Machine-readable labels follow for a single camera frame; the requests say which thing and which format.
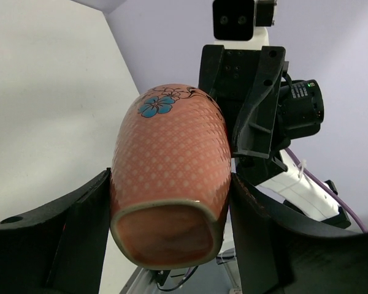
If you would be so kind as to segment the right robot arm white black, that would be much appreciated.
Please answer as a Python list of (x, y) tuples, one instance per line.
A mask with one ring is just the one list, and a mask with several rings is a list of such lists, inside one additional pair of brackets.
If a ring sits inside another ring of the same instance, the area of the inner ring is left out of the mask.
[(206, 45), (199, 87), (221, 108), (239, 175), (300, 214), (346, 229), (352, 209), (332, 180), (309, 168), (314, 149), (302, 154), (296, 148), (321, 136), (326, 115), (322, 87), (314, 79), (292, 77), (285, 53), (283, 47)]

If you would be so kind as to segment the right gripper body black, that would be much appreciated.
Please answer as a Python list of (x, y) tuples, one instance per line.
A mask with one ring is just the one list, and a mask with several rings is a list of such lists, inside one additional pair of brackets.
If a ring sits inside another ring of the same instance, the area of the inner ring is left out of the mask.
[[(233, 50), (224, 47), (220, 74), (216, 80), (215, 87), (217, 90), (217, 101), (226, 116), (231, 136), (231, 145), (232, 132), (245, 97), (252, 87), (261, 50)], [(238, 160), (238, 174), (254, 186), (267, 181), (286, 169), (279, 160), (274, 159), (274, 154), (274, 148), (271, 143), (270, 154), (267, 159), (250, 156), (235, 157)]]

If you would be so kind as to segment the orange ceramic mug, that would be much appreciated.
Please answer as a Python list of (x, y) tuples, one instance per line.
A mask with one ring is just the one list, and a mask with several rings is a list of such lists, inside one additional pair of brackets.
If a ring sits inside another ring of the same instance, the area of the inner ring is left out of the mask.
[(204, 91), (167, 84), (129, 107), (110, 177), (110, 231), (150, 270), (209, 262), (223, 243), (231, 150), (223, 114)]

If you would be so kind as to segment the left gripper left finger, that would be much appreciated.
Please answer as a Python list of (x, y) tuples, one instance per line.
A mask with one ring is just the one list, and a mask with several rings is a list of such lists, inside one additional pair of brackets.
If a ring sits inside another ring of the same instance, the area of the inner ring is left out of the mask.
[(98, 293), (109, 232), (110, 170), (0, 222), (0, 293)]

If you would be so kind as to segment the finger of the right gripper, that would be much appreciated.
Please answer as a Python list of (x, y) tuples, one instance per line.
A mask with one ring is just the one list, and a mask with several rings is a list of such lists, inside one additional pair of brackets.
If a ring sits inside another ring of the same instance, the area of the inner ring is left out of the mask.
[(223, 55), (223, 45), (204, 45), (202, 49), (198, 88), (211, 97), (216, 96), (215, 82), (220, 74)]

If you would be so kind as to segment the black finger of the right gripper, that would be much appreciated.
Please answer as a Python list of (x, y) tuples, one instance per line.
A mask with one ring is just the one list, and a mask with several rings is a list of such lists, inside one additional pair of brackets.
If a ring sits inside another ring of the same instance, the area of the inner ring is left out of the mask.
[(232, 132), (233, 157), (269, 158), (285, 54), (284, 47), (262, 47), (252, 87)]

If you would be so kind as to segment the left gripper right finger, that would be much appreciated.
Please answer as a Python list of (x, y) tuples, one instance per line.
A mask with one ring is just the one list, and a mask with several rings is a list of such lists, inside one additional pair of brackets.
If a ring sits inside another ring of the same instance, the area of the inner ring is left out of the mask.
[(308, 218), (236, 174), (230, 193), (244, 293), (368, 293), (368, 232)]

